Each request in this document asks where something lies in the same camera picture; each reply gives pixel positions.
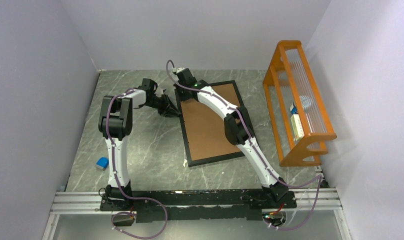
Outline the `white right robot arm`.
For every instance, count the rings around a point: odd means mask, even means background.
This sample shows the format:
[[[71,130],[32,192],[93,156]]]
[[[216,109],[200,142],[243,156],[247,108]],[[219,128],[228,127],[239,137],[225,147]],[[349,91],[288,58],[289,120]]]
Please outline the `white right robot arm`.
[[[173,68],[176,78],[174,82],[178,92],[185,100],[193,99],[210,108],[223,120],[224,134],[230,144],[236,146],[254,168],[265,193],[265,202],[272,208],[278,207],[285,199],[289,186],[274,170],[263,154],[255,132],[252,128],[249,113],[245,106],[237,106],[220,94],[204,80],[197,80],[188,68]]]

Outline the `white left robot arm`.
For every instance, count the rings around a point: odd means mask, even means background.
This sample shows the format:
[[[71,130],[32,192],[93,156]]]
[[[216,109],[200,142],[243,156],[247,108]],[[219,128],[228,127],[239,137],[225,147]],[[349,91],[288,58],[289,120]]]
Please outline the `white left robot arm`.
[[[101,102],[98,130],[105,139],[110,165],[105,194],[120,210],[129,209],[133,203],[127,143],[133,128],[134,110],[142,107],[155,109],[166,118],[182,115],[169,96],[164,91],[158,92],[158,84],[149,78],[143,78],[138,87],[131,87],[119,95],[105,95]]]

